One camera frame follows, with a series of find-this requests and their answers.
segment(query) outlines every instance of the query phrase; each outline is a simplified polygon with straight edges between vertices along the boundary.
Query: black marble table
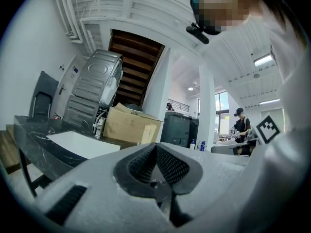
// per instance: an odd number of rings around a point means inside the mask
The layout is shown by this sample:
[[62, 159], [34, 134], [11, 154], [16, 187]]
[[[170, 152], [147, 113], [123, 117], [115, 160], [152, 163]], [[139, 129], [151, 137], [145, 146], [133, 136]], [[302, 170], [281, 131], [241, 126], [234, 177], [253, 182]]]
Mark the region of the black marble table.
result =
[[[14, 118], [14, 139], [19, 148], [20, 162], [25, 178], [30, 183], [30, 188], [34, 196], [34, 186], [31, 185], [27, 172], [27, 159], [38, 168], [45, 177], [45, 183], [54, 181], [69, 172], [87, 159], [68, 151], [60, 145], [51, 141], [47, 136], [52, 134], [73, 131], [95, 139], [92, 133], [84, 131], [74, 125], [62, 120], [55, 119], [35, 119], [27, 116], [15, 116]], [[111, 138], [101, 137], [100, 141], [116, 144], [125, 149], [135, 144], [123, 142]]]

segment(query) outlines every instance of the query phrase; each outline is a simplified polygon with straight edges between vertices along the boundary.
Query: white pillar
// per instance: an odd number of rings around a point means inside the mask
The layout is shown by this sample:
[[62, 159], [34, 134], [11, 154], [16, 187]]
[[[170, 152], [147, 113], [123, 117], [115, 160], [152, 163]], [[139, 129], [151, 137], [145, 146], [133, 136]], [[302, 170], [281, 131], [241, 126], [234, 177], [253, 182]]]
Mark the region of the white pillar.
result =
[[[174, 51], [165, 48], [155, 72], [149, 82], [144, 104], [144, 113], [150, 114], [160, 121], [164, 121], [166, 104], [172, 82]], [[160, 142], [163, 123], [161, 125], [157, 142]]]
[[208, 69], [206, 64], [199, 67], [200, 70], [200, 123], [197, 136], [197, 143], [200, 141], [206, 142], [206, 150], [210, 151], [215, 130], [215, 84], [214, 76]]

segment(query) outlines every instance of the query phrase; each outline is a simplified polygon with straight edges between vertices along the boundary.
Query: metal table leg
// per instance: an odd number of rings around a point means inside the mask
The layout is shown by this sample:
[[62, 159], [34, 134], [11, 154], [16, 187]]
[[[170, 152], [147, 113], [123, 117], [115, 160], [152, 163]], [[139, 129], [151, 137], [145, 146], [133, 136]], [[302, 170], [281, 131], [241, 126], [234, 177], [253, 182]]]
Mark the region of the metal table leg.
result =
[[27, 169], [27, 164], [26, 164], [26, 156], [24, 155], [23, 151], [18, 149], [19, 151], [19, 158], [20, 158], [20, 167], [24, 173], [25, 179], [26, 179], [26, 183], [31, 191], [31, 193], [33, 194], [34, 197], [37, 196], [37, 193], [35, 192], [35, 190], [33, 189], [32, 183], [31, 183], [31, 179], [29, 176], [29, 172]]

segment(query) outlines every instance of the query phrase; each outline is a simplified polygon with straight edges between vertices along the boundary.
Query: stair step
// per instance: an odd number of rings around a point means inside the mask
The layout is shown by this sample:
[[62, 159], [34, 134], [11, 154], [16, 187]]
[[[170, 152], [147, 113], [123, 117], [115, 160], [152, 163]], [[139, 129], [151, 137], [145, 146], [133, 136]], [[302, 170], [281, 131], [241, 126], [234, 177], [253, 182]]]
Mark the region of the stair step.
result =
[[135, 79], [131, 79], [131, 78], [126, 77], [124, 75], [122, 76], [121, 80], [124, 81], [124, 82], [128, 82], [128, 83], [132, 83], [132, 84], [141, 86], [141, 87], [145, 87], [145, 85], [146, 85], [146, 83], [144, 83], [144, 82], [141, 82], [141, 81], [138, 81], [138, 80], [135, 80]]
[[142, 63], [142, 62], [139, 62], [136, 60], [132, 60], [132, 59], [126, 58], [126, 57], [123, 57], [123, 63], [127, 63], [127, 64], [130, 64], [133, 66], [137, 66], [137, 67], [140, 67], [140, 68], [145, 69], [147, 71], [151, 71], [151, 69], [152, 69], [152, 66], [150, 66], [150, 65], [147, 65], [145, 63]]
[[136, 92], [136, 93], [142, 94], [142, 89], [138, 89], [138, 88], [135, 88], [135, 87], [132, 87], [132, 86], [129, 86], [129, 85], [125, 85], [125, 84], [121, 83], [119, 85], [119, 87], [124, 89], [124, 90], [128, 90], [128, 91], [132, 91], [132, 92]]
[[131, 53], [134, 55], [138, 55], [140, 57], [143, 57], [145, 59], [151, 60], [151, 61], [156, 61], [156, 57], [145, 53], [143, 51], [137, 50], [137, 49], [133, 49], [127, 46], [123, 46], [123, 45], [119, 45], [119, 44], [112, 44], [111, 45], [112, 50], [115, 50], [115, 52], [127, 52], [127, 53]]
[[144, 73], [141, 73], [141, 72], [137, 72], [135, 70], [132, 70], [132, 69], [129, 69], [129, 68], [126, 68], [126, 67], [123, 67], [123, 72], [131, 74], [131, 75], [134, 75], [134, 76], [137, 76], [137, 77], [140, 77], [140, 78], [145, 79], [145, 80], [148, 79], [148, 75], [147, 74], [144, 74]]
[[135, 94], [128, 93], [128, 92], [125, 92], [125, 91], [117, 90], [117, 94], [129, 97], [129, 98], [133, 98], [133, 99], [136, 99], [136, 100], [140, 100], [140, 95], [135, 95]]

